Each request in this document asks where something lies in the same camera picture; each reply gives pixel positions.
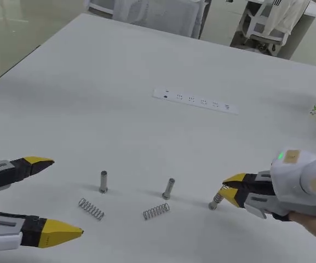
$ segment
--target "chair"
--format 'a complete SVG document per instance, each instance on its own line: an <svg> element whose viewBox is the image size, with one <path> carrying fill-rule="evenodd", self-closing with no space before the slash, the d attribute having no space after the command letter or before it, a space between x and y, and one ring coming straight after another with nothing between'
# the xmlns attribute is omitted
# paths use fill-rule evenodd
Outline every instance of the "chair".
<svg viewBox="0 0 316 263"><path fill-rule="evenodd" d="M285 45L289 34L281 32L277 29L271 31L268 36L263 36L266 21L272 9L273 0L265 0L260 8L258 4L249 2L247 8L240 20L240 27L246 39L254 39L260 42L258 48L264 51L270 44L273 45L272 51L275 51L275 46Z"/></svg>
<svg viewBox="0 0 316 263"><path fill-rule="evenodd" d="M201 0L115 0L113 20L186 37L199 37Z"/></svg>
<svg viewBox="0 0 316 263"><path fill-rule="evenodd" d="M114 0L84 0L84 6L86 10L93 8L112 15L114 9Z"/></svg>

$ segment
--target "compression spring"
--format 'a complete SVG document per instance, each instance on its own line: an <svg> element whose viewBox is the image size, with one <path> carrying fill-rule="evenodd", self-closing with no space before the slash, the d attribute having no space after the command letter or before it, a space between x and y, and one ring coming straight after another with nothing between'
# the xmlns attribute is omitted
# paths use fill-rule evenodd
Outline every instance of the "compression spring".
<svg viewBox="0 0 316 263"><path fill-rule="evenodd" d="M143 217L145 218L145 220L148 220L150 218L155 218L158 215L164 214L167 211L170 211L170 207L167 203L165 203L144 211Z"/></svg>
<svg viewBox="0 0 316 263"><path fill-rule="evenodd" d="M212 201L209 203L209 209L210 210L215 210L217 208L217 205L221 203L223 200L223 196L219 194L219 192L223 189L228 189L229 187L226 185L222 185L220 190L217 192L217 194L214 196Z"/></svg>
<svg viewBox="0 0 316 263"><path fill-rule="evenodd" d="M222 187L220 188L220 190L223 190L223 189L228 189L229 187L226 186L226 185L222 185ZM214 201L216 204L219 204L221 203L221 201L223 200L223 196L220 195L219 193L217 193L215 196L214 196Z"/></svg>
<svg viewBox="0 0 316 263"><path fill-rule="evenodd" d="M79 207L81 207L83 210L90 213L92 216L97 218L99 221L101 221L103 216L104 216L104 212L102 212L102 210L99 210L99 208L94 206L91 202L89 202L85 198L82 198L79 201Z"/></svg>

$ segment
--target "white power strip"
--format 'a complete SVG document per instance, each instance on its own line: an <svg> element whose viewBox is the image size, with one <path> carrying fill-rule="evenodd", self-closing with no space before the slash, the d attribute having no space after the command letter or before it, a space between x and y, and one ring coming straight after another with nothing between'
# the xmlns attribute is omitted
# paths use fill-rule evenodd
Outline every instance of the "white power strip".
<svg viewBox="0 0 316 263"><path fill-rule="evenodd" d="M167 89L155 89L153 97L163 100L179 102L183 104L193 105L201 108L208 108L214 111L222 111L238 115L238 109L230 104L225 104L216 100L194 96L191 94L173 92Z"/></svg>

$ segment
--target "desk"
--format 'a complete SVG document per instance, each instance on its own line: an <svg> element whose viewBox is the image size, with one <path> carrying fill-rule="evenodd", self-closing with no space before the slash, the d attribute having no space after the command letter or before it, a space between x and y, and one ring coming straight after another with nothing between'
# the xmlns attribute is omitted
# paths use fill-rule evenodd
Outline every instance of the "desk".
<svg viewBox="0 0 316 263"><path fill-rule="evenodd" d="M154 88L240 114L155 99ZM224 178L268 169L282 146L316 152L315 96L316 67L79 16L0 78L0 159L56 160L0 192L0 210L66 221L84 235L1 252L0 262L316 262L316 238L297 224L227 201L208 209ZM144 221L142 211L165 202L170 177L171 211ZM82 197L106 213L101 222L77 207Z"/></svg>
<svg viewBox="0 0 316 263"><path fill-rule="evenodd" d="M251 0L262 4L263 0ZM230 45L242 18L247 1L213 0L200 39ZM281 58L316 66L316 3L311 1L304 16L295 26Z"/></svg>

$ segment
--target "gray floor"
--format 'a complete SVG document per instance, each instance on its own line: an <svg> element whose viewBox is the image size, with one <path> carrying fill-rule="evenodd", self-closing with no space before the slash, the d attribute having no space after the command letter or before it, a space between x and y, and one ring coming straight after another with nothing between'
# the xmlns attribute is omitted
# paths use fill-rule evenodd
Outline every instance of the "gray floor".
<svg viewBox="0 0 316 263"><path fill-rule="evenodd" d="M0 0L0 75L83 11L83 0Z"/></svg>

